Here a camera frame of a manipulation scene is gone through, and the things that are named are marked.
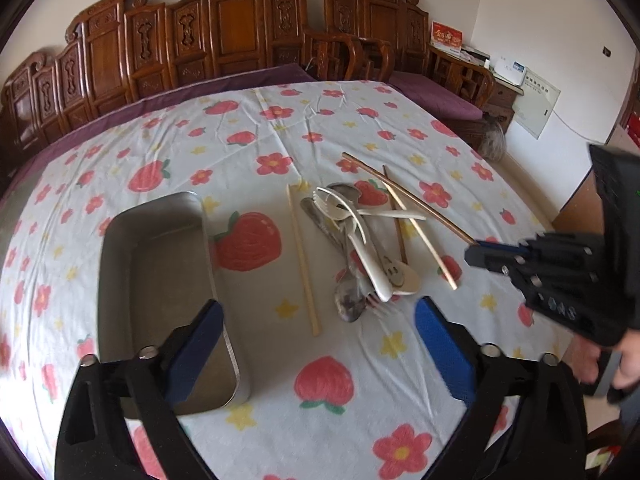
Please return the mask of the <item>person's right hand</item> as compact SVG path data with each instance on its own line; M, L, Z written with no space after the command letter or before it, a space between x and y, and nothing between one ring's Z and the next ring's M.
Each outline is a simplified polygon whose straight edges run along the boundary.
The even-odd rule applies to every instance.
M599 361L605 348L575 335L568 347L566 359L574 377L585 385L593 385L600 375ZM615 390L631 392L639 385L639 332L627 330L616 346L608 350L611 361L608 368L608 385Z

